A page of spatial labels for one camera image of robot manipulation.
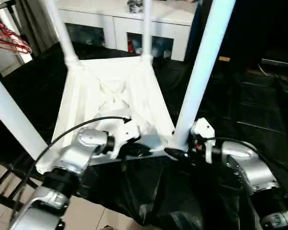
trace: cable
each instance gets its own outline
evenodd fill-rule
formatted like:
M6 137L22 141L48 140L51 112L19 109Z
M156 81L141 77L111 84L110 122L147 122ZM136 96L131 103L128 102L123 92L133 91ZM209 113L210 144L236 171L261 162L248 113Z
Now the cable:
M281 169L283 169L285 172L288 173L288 168L287 166L278 161L278 160L275 160L273 159L272 157L267 157L265 155L263 155L261 152L259 152L255 147L251 146L250 144L246 143L246 142L243 142L241 140L236 140L236 139L232 139L232 138L219 138L219 137L214 137L214 138L204 138L204 140L223 140L223 141L233 141L233 142L236 142L236 143L239 143L241 145L244 145L246 147L248 147L249 149L251 149L253 152L255 152L265 163L269 163L269 162L272 162L274 163L275 165L277 165L278 167L280 167Z
M259 67L260 71L261 71L264 75L268 76L268 75L266 74L266 72L264 72L264 70L261 68L261 66L260 66L259 64L258 64L258 67Z
M20 188L20 191L19 191L19 194L18 194L18 197L17 197L17 200L15 201L15 205L14 205L14 208L13 208L13 212L12 212L12 215L11 215L11 218L10 218L10 225L12 223L12 221L14 220L14 217L15 217L15 213L16 213L16 210L19 206L19 203L20 203L20 199L21 199L21 196L24 192L24 188L27 184L27 181L29 180L30 178L30 175L32 174L32 171L34 169L34 167L36 166L37 162L42 158L42 156L45 155L45 153L55 144L57 143L62 137L64 137L66 134L69 134L70 132L74 131L75 129L78 129L82 126L85 126L87 124L90 124L92 122L95 122L95 121L100 121L100 120L106 120L106 119L121 119L121 120L124 120L124 122L128 122L130 121L129 118L125 118L125 117L120 117L120 116L105 116L105 117L99 117L99 118L95 118L95 119L91 119L91 120L88 120L88 121L85 121L81 124L78 124L76 125L75 127L72 127L70 129L68 129L67 131L65 131L64 133L62 133L61 135L59 135L57 138L55 138L53 140L53 142L51 142L41 153L40 155L37 157L37 159L33 162L31 168L29 169L26 177L23 179L23 182L22 182L22 185L21 185L21 188Z

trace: floor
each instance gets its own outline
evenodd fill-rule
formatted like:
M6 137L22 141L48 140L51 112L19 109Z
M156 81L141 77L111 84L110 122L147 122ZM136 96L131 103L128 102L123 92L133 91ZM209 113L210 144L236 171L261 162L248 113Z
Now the floor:
M5 173L6 169L0 166L0 177ZM6 183L0 186L0 193L8 196L9 193L19 183L20 179L14 175L6 180ZM27 186L22 197L22 202L25 202L32 194L33 188ZM0 230L6 230L8 227L11 210L0 204ZM66 223L66 230L99 230L106 225L112 226L117 230L160 230L156 227L146 226L142 227L137 224L133 219L88 202L84 199L77 197L71 198L71 203L63 217Z

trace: white pole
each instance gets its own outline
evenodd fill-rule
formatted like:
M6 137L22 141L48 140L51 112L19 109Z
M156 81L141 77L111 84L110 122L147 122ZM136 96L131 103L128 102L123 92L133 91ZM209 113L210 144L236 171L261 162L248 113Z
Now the white pole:
M0 82L0 120L19 141L23 148L36 159L41 151L47 146L40 134L35 130L33 125L23 114L16 102L4 88ZM43 158L40 164L42 168L47 168L47 165L52 163L55 155Z
M178 149L186 149L190 128L202 101L234 5L235 0L214 0L212 2L173 136L172 145Z
M151 57L152 53L152 37L151 37L151 13L152 0L144 1L144 26L143 26L143 56Z
M72 47L71 38L69 37L67 28L60 18L59 10L56 7L55 0L45 0L45 6L58 33L59 41L65 56L65 63L67 64L69 62L77 61L78 57Z

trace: white table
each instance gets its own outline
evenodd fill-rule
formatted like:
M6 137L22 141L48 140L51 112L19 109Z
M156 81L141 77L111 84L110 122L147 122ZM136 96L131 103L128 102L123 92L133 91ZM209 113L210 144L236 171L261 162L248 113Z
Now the white table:
M126 0L56 0L65 23L103 28L107 48L128 51L127 33L142 33L142 13L128 13ZM172 38L173 60L184 60L197 2L152 5L151 35Z

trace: black cloth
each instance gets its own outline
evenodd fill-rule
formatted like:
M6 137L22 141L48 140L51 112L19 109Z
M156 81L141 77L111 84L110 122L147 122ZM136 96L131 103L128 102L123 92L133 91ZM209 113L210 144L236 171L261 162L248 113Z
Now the black cloth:
M74 46L80 59L132 55ZM192 65L154 60L153 67L176 123ZM3 80L47 142L57 120L66 74L62 51L56 45ZM216 65L198 113L202 116L215 128L217 137L250 142L288 167L288 82L233 73ZM8 165L22 152L0 121L0 164ZM28 166L17 169L25 172ZM288 174L270 166L288 190ZM191 166L159 157L89 167L76 195L132 217L139 224L165 230L250 230L254 226L240 182L231 169L218 163L199 161Z

